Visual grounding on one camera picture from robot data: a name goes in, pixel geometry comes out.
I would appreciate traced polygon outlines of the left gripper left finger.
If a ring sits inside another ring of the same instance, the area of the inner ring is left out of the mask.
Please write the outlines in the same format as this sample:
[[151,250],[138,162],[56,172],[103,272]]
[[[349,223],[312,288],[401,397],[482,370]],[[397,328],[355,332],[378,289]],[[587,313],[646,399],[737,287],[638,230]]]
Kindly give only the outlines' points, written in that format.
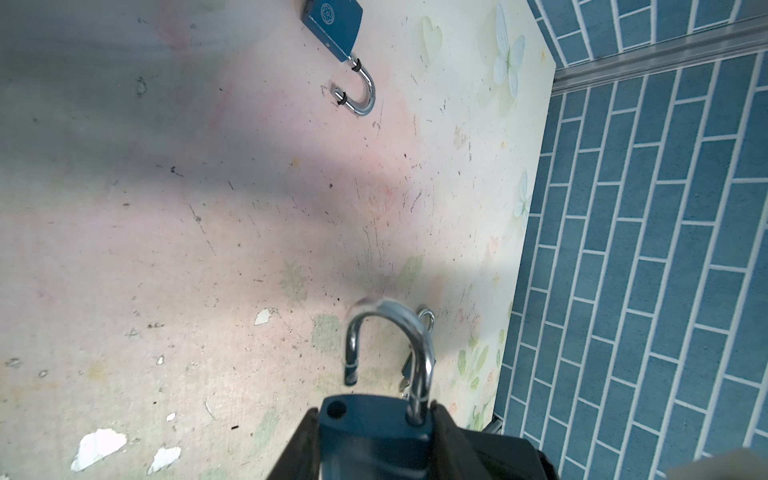
[[319,410],[310,408],[281,453],[268,480],[318,480],[321,466]]

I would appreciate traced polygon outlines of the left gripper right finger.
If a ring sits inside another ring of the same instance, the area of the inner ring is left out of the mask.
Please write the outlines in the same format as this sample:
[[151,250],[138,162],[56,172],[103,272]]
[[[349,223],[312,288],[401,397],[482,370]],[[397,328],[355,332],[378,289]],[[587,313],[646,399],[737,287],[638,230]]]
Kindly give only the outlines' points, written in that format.
[[458,427],[448,410],[430,405],[434,430],[429,458],[430,479],[556,479],[548,457],[531,442]]

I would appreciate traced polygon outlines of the blue padlock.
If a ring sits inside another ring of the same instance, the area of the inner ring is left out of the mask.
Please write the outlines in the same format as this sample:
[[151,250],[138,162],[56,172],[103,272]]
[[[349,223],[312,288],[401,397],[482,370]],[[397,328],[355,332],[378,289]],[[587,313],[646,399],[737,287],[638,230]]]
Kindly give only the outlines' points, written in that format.
[[434,431],[429,410],[436,364],[435,314],[388,298],[364,298],[348,312],[344,384],[358,381],[360,331],[370,317],[385,319],[407,337],[411,353],[405,398],[345,394],[326,398],[319,412],[323,479],[426,479]]
[[353,54],[363,18],[363,8],[355,0],[308,0],[301,13],[302,23],[341,63],[360,76],[366,93],[360,101],[351,98],[345,90],[333,85],[331,93],[339,106],[358,117],[371,113],[376,101],[376,87],[362,61]]

